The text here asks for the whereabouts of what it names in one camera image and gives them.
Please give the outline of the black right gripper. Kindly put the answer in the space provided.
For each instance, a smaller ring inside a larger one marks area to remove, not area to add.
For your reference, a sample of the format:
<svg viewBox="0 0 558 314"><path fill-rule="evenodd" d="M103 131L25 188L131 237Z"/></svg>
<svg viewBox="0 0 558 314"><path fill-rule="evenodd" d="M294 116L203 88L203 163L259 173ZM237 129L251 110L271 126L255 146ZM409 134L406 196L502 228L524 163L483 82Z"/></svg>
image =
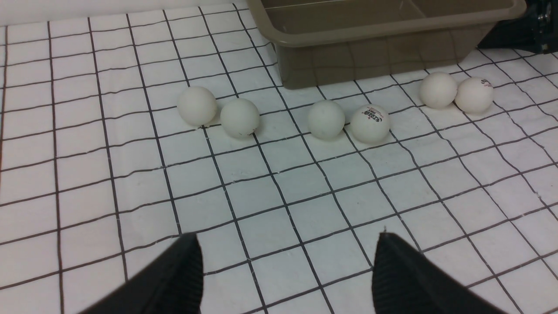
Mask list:
<svg viewBox="0 0 558 314"><path fill-rule="evenodd" d="M558 2L527 0L526 5L519 18L498 22L477 48L514 48L534 54L557 52Z"/></svg>

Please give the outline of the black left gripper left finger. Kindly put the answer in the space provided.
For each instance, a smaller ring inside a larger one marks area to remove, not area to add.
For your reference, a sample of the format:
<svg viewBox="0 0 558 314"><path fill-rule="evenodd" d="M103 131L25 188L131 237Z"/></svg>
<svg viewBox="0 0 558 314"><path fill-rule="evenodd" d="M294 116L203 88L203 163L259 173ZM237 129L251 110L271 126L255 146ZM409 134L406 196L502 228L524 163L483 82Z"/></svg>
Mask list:
<svg viewBox="0 0 558 314"><path fill-rule="evenodd" d="M199 314L203 253L195 233L182 234L146 268L84 314Z"/></svg>

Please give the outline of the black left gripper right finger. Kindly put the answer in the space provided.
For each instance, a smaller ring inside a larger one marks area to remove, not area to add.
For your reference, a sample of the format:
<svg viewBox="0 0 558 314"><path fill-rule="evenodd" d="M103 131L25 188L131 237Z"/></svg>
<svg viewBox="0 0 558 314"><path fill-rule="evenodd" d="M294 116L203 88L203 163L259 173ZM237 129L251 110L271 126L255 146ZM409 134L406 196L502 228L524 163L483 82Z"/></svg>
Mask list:
<svg viewBox="0 0 558 314"><path fill-rule="evenodd" d="M502 313L392 232L378 238L371 296L377 314Z"/></svg>

